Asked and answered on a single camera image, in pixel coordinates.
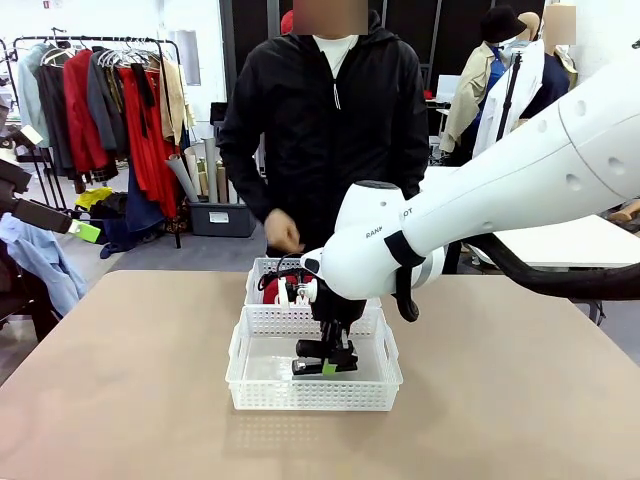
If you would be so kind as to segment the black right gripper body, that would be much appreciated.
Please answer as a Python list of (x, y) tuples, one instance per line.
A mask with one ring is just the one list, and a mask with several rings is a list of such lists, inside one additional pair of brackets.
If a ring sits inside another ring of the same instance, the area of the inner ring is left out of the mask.
[(322, 329), (337, 324), (340, 330), (350, 330), (351, 325), (362, 317), (365, 306), (365, 300), (345, 299), (319, 280), (311, 310), (313, 318), (320, 323)]

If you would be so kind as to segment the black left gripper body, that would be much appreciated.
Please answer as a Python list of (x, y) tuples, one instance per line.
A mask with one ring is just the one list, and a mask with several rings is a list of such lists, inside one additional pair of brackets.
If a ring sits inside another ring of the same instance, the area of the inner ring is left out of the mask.
[(31, 181), (31, 174), (19, 165), (1, 160), (1, 210), (28, 211), (33, 209), (29, 200), (17, 198), (16, 193), (25, 193)]

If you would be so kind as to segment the person's right hand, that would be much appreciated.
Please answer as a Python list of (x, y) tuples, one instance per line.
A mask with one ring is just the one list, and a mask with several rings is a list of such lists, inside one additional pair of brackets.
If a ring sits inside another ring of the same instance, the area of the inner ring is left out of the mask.
[(264, 222), (267, 243), (270, 247), (287, 253), (303, 248), (294, 220), (283, 210), (273, 209)]

